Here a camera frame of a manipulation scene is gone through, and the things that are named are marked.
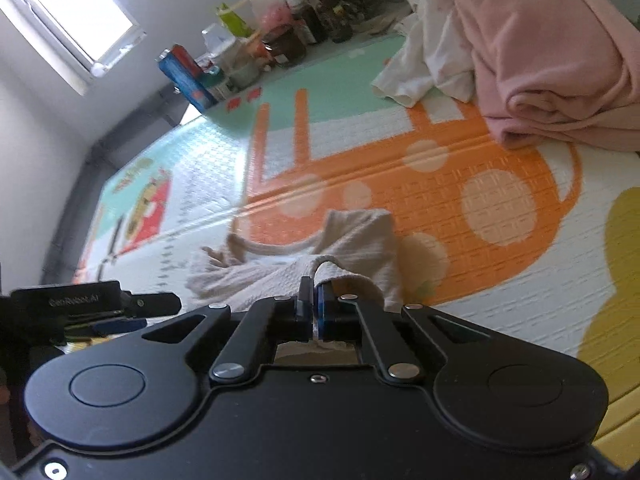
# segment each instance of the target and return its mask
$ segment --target pink fabric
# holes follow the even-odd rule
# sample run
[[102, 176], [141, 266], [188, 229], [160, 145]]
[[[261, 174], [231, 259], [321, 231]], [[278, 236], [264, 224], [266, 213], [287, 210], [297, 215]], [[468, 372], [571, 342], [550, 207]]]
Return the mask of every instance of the pink fabric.
[[498, 142], [640, 150], [640, 32], [608, 0], [455, 1]]

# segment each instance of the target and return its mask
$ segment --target beige spot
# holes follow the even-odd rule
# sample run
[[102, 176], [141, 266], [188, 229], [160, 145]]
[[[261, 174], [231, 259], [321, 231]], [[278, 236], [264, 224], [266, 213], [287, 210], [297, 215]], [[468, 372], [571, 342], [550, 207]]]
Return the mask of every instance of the beige spot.
[[317, 175], [306, 174], [293, 181], [291, 191], [281, 199], [278, 208], [290, 218], [309, 216], [320, 204], [326, 183]]
[[446, 248], [425, 233], [414, 233], [400, 239], [398, 259], [407, 301], [419, 302], [432, 294], [449, 269]]
[[371, 205], [371, 188], [357, 180], [344, 186], [342, 200], [347, 209], [365, 209]]
[[445, 146], [439, 146], [437, 142], [423, 139], [414, 142], [406, 149], [406, 155], [402, 161], [406, 166], [421, 173], [437, 171], [449, 157], [449, 150]]
[[462, 190], [462, 212], [485, 242], [507, 246], [526, 240], [536, 226], [536, 203], [529, 186], [511, 171], [487, 170]]
[[242, 238], [251, 238], [251, 219], [248, 216], [240, 216], [236, 223], [236, 233]]

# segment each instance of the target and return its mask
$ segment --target beige cloth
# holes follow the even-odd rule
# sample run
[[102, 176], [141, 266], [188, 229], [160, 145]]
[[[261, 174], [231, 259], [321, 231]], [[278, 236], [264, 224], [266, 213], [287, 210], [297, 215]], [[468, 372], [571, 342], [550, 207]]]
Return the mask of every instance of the beige cloth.
[[273, 246], [229, 234], [217, 250], [204, 247], [187, 281], [199, 305], [228, 303], [233, 312], [254, 301], [298, 293], [300, 278], [332, 282], [399, 312], [402, 306], [393, 217], [384, 209], [328, 211], [324, 227], [294, 244]]

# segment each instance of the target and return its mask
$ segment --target colorful foam mat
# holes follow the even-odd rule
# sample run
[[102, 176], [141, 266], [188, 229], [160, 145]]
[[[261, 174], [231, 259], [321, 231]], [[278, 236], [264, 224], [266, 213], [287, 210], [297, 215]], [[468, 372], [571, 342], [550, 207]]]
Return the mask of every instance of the colorful foam mat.
[[640, 158], [560, 142], [507, 152], [473, 104], [405, 109], [366, 44], [176, 128], [104, 187], [76, 279], [172, 290], [235, 230], [286, 244], [328, 209], [394, 214], [404, 299], [576, 356], [604, 377], [596, 444], [640, 458]]

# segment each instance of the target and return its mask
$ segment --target brown jar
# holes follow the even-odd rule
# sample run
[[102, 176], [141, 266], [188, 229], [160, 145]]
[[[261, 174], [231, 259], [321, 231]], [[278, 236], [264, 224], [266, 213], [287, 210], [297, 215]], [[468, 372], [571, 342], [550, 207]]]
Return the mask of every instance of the brown jar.
[[262, 38], [264, 47], [280, 66], [293, 66], [304, 59], [306, 47], [293, 26], [285, 23], [267, 32]]

